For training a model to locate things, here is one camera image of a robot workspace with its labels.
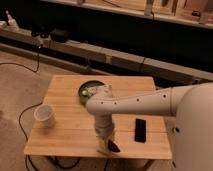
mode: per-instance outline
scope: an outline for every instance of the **shelf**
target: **shelf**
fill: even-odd
[[[24,29],[20,29],[18,32],[11,31],[9,28],[0,29],[0,37],[20,41],[34,46],[39,46],[41,43],[39,38],[32,37],[30,31]],[[151,73],[152,76],[176,81],[181,84],[189,84],[195,79],[203,82],[213,81],[213,74],[210,72],[163,62],[144,56],[125,53],[88,43],[81,43],[74,40],[68,40],[66,43],[59,43],[51,41],[50,38],[46,38],[42,41],[43,47],[46,49],[143,74],[150,75]],[[0,43],[0,48],[4,49],[4,47],[5,45]]]
[[[145,2],[144,5],[140,5],[137,7],[138,10],[134,10],[133,6],[136,8],[136,4],[132,5],[127,9],[127,4],[121,3],[121,7],[117,7],[115,5],[112,5],[110,3],[119,5],[119,0],[109,0],[110,3],[106,3],[102,0],[86,0],[85,3],[78,4],[76,0],[42,0],[45,2],[51,2],[51,3],[57,3],[57,4],[63,4],[63,5],[70,5],[70,6],[76,6],[80,8],[87,8],[87,9],[93,9],[93,10],[100,10],[105,12],[112,12],[117,14],[123,14],[123,15],[129,15],[134,17],[140,17],[140,18],[147,18],[151,20],[157,20],[157,21],[165,21],[170,23],[176,23],[176,24],[183,24],[193,27],[200,27],[200,28],[207,28],[207,29],[213,29],[212,23],[206,23],[206,24],[200,24],[198,19],[196,20],[190,20],[190,19],[184,19],[181,15],[175,15],[175,6],[178,6],[175,4],[177,2],[176,0],[172,0],[173,5],[167,4],[166,7],[159,7],[159,3],[156,5],[153,5],[153,15],[145,15],[146,14],[146,7]]]

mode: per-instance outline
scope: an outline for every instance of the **object on shelf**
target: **object on shelf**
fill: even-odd
[[[16,22],[16,20],[10,15],[9,11],[6,11],[7,18],[8,18],[8,24],[12,31],[19,31],[19,26]]]
[[[50,32],[51,40],[65,43],[69,39],[70,33],[67,30],[54,29]]]
[[[0,21],[0,28],[5,28],[7,27],[6,21]]]
[[[209,0],[180,0],[177,16],[188,20],[199,21],[202,13],[208,8],[208,12],[211,14],[208,16],[207,23],[213,23],[213,7],[211,7],[212,5],[209,6],[208,3]]]
[[[78,5],[82,5],[85,2],[85,0],[77,0]]]
[[[165,7],[168,4],[169,0],[162,0],[161,5]]]

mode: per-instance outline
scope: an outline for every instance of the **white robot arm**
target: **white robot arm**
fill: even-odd
[[[111,87],[92,87],[86,103],[95,117],[95,130],[102,139],[114,130],[112,114],[176,115],[173,170],[213,170],[213,83],[145,92],[113,98]]]

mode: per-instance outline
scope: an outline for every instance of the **table top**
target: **table top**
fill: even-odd
[[[113,115],[115,143],[120,153],[105,156],[97,152],[98,140],[94,131],[94,118],[78,97],[79,87],[89,80],[112,85],[114,96],[126,96],[155,89],[152,77],[136,76],[84,76],[55,75],[44,99],[55,112],[56,123],[45,128],[37,121],[30,133],[24,153],[73,157],[112,157],[171,159],[164,117],[151,115]],[[146,119],[146,143],[134,141],[135,119]]]

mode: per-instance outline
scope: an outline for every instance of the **paper cup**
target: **paper cup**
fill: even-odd
[[[41,105],[34,111],[34,117],[45,127],[52,127],[55,123],[53,108],[49,105]]]

